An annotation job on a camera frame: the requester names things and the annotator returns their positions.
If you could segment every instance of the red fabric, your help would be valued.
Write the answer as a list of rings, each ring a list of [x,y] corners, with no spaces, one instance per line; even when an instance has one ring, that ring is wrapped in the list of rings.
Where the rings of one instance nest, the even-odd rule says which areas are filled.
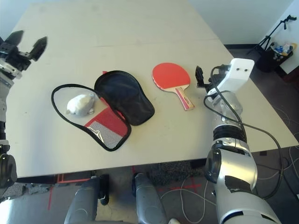
[[[128,132],[127,126],[114,114],[110,107],[106,108],[97,116],[92,118],[85,126],[89,127],[94,121],[97,121],[101,125],[122,137],[124,137]]]

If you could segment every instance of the black cable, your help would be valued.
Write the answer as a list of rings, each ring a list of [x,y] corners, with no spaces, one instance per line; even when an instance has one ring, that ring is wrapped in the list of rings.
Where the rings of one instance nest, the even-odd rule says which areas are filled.
[[[285,177],[285,175],[284,175],[284,180],[285,180],[286,185],[288,185],[290,191],[291,191],[292,194],[294,195],[294,197],[295,197],[296,199],[298,199],[297,194],[296,194],[296,193],[293,191],[293,189],[291,188],[290,183],[288,182],[288,180],[287,180],[287,178]]]
[[[290,162],[288,161],[288,159],[287,159],[285,156],[284,156],[283,158],[284,158],[284,159],[286,160],[286,162],[287,162],[287,165],[286,165],[285,167],[288,167],[288,166],[290,165]],[[266,167],[266,168],[268,168],[268,169],[273,169],[273,170],[276,170],[276,171],[280,171],[280,169],[278,169],[278,168],[268,167],[268,166],[263,165],[263,164],[258,164],[258,163],[256,163],[256,165],[261,166],[261,167]]]
[[[215,82],[213,82],[213,81],[214,81],[214,79],[213,79],[213,72],[214,72],[214,70],[215,70],[215,69],[220,69],[220,68],[223,68],[223,67],[226,67],[226,66],[216,66],[216,67],[214,67],[214,68],[212,69],[212,71],[211,71],[211,81],[212,81],[213,86],[214,86],[214,88],[216,89],[217,93],[219,94],[219,96],[220,96],[220,97],[222,98],[222,100],[227,104],[227,106],[231,109],[231,111],[235,114],[236,112],[234,111],[234,109],[229,105],[228,101],[224,98],[224,96],[223,96],[222,93],[219,91],[219,89],[217,88],[217,86],[214,85]],[[269,132],[267,132],[267,131],[265,131],[265,130],[263,130],[263,129],[261,129],[261,128],[254,127],[254,126],[252,126],[252,125],[245,124],[245,123],[243,123],[242,121],[234,120],[234,119],[232,119],[232,118],[229,118],[229,117],[227,117],[227,116],[224,116],[223,114],[221,114],[221,113],[217,112],[216,110],[214,110],[213,108],[209,107],[209,106],[206,104],[206,99],[207,99],[208,97],[211,97],[211,96],[210,96],[210,95],[207,95],[207,96],[205,96],[205,98],[204,98],[204,105],[205,105],[206,108],[208,108],[209,110],[213,111],[214,113],[218,114],[219,116],[221,116],[221,117],[223,117],[223,118],[225,118],[225,119],[228,119],[228,120],[233,121],[233,122],[235,122],[235,123],[238,123],[238,124],[240,124],[240,125],[247,126],[247,127],[252,128],[252,129],[261,131],[261,132],[267,134],[267,135],[268,135],[270,138],[272,138],[272,140],[275,142],[275,144],[277,145],[277,148],[278,148],[278,153],[279,153],[279,158],[280,158],[279,179],[278,179],[278,181],[277,181],[277,184],[276,184],[274,190],[273,190],[271,193],[269,193],[268,195],[264,196],[263,199],[268,199],[268,198],[274,196],[274,195],[277,193],[278,189],[279,189],[279,186],[280,186],[280,184],[281,184],[281,181],[282,181],[282,178],[283,178],[283,174],[284,174],[283,157],[282,157],[281,147],[280,147],[279,142],[278,142],[278,141],[276,140],[276,138],[275,138],[272,134],[270,134]]]
[[[280,169],[278,169],[278,168],[268,167],[268,166],[263,165],[263,164],[258,164],[258,163],[257,163],[257,165],[258,165],[258,166],[261,166],[261,167],[266,167],[266,168],[268,168],[268,169],[273,169],[273,170],[276,170],[276,171],[280,171]]]
[[[219,89],[217,88],[213,73],[215,69],[221,69],[222,67],[227,67],[226,65],[223,66],[216,66],[214,68],[212,68],[211,70],[211,82],[213,84],[213,87],[215,88],[215,90],[217,91],[218,95],[222,98],[222,100],[226,103],[226,105],[229,107],[229,109],[234,113],[234,115],[236,116],[236,118],[238,119],[239,122],[242,122],[242,119],[240,118],[240,116],[238,115],[238,113],[233,109],[233,107],[229,104],[229,102],[224,98],[224,96],[222,95],[222,92],[219,91]],[[241,125],[241,129],[244,133],[244,140],[245,142],[247,142],[247,135],[245,132],[245,128],[243,125]]]

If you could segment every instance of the white stuffed toy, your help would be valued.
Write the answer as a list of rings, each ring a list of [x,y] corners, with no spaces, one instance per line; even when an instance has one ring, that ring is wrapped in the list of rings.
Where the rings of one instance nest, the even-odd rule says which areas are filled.
[[[67,104],[66,114],[73,114],[77,116],[85,116],[92,114],[94,102],[94,94],[81,94],[71,99]]]

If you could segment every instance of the table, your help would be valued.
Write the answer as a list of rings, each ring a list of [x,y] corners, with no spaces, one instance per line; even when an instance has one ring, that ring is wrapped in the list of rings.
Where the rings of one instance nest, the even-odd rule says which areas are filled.
[[[31,50],[38,38],[48,46],[38,62],[15,80],[7,98],[7,139],[19,177],[52,175],[137,164],[205,158],[213,140],[213,114],[196,88],[195,67],[204,71],[233,58],[186,0],[76,0],[32,4],[14,30]],[[191,77],[187,96],[196,108],[184,111],[175,94],[152,81],[155,65],[181,65]],[[61,84],[93,87],[102,71],[124,70],[141,84],[155,115],[133,126],[114,152],[63,121],[50,95]],[[289,129],[249,80],[237,92],[243,121],[272,133],[282,147],[297,145]],[[265,134],[246,128],[252,152],[275,149]]]

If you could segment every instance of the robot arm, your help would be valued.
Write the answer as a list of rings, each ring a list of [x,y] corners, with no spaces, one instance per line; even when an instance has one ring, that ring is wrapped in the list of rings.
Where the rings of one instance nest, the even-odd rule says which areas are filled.
[[[217,87],[230,106],[241,116],[242,106],[234,92],[249,78],[254,62],[235,58],[228,71],[216,75]],[[238,120],[212,84],[204,84],[197,68],[198,87],[207,91],[212,107],[218,113]],[[252,193],[257,181],[257,168],[244,130],[240,124],[215,114],[214,140],[205,166],[205,177],[214,184],[217,216],[220,224],[280,224],[268,203]]]
[[[20,43],[23,31],[13,32],[5,41],[0,38],[0,197],[6,189],[17,180],[14,157],[8,155],[9,143],[6,139],[6,98],[13,79],[20,79],[21,72],[31,64],[30,60],[37,61],[43,54],[47,38],[39,39],[31,52],[20,52],[17,45]]]

